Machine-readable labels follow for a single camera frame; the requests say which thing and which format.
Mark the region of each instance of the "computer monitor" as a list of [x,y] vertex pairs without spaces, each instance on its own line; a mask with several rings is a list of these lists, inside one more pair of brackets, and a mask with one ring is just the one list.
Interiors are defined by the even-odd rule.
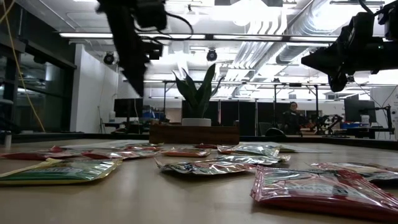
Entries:
[[141,118],[143,99],[115,99],[114,111],[117,118]]
[[369,115],[369,121],[375,123],[376,111],[366,110],[374,108],[374,102],[368,100],[344,100],[345,120],[351,122],[361,122],[361,115]]

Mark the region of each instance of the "ceiling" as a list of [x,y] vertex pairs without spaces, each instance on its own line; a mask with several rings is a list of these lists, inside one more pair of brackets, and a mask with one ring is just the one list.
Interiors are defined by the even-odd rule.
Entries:
[[[60,32],[108,33],[109,27],[105,15],[95,13],[97,3],[86,1],[89,0],[83,2],[17,0],[22,7]],[[289,4],[294,6],[289,8],[267,7],[261,0],[230,0],[229,6],[219,6],[221,1],[227,2],[223,0],[201,0],[200,3],[192,1],[192,12],[189,12],[187,1],[169,0],[166,3],[166,10],[190,21],[197,34],[270,35],[338,35],[341,26],[347,24],[351,16],[363,11],[359,6],[332,5],[330,0],[285,0],[285,6]],[[310,2],[310,7],[304,10],[301,16],[296,17]],[[164,32],[189,33],[189,28],[179,20],[168,19],[168,27]],[[375,25],[374,35],[384,35],[383,27]],[[111,40],[78,40],[77,42],[85,44],[86,50],[98,58],[103,57],[107,51],[114,51]],[[300,63],[301,57],[314,47],[237,41],[171,42],[165,47],[163,57],[152,61],[146,78],[173,79],[170,71],[178,71],[183,67],[189,70],[194,80],[201,80],[206,68],[213,63],[206,60],[207,51],[212,48],[216,49],[218,54],[216,63],[220,71],[216,79],[220,75],[225,75],[226,81],[239,81],[246,78],[252,82],[270,82],[274,78],[279,78],[281,82],[327,83],[327,76],[324,73]],[[288,60],[289,63],[277,64],[278,59]],[[369,78],[369,72],[356,73],[355,79],[358,83],[374,82],[374,79]],[[151,89],[152,96],[163,95],[162,85],[148,84],[147,87]],[[267,90],[258,87],[252,89],[249,96],[269,94]],[[221,88],[226,96],[235,94],[236,89],[245,91],[243,86]],[[288,93],[291,90],[286,88],[281,91],[281,93],[284,92]]]

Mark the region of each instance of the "green snack bag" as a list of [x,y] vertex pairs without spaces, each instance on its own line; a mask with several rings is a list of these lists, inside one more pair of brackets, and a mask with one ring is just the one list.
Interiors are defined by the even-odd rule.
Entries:
[[76,184],[102,179],[122,159],[63,161],[47,159],[40,164],[0,174],[0,185]]

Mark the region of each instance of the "wooden planter box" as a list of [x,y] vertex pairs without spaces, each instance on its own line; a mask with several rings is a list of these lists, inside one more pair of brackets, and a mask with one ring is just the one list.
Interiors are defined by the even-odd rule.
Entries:
[[168,144],[239,144],[238,127],[152,125],[149,142]]

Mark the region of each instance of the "security camera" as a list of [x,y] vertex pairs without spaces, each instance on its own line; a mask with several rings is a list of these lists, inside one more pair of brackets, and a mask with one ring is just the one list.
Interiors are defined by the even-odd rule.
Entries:
[[209,52],[207,53],[207,61],[208,62],[214,62],[217,60],[217,53],[215,49],[209,49]]
[[116,62],[113,52],[107,52],[104,57],[104,63],[107,65],[113,65]]

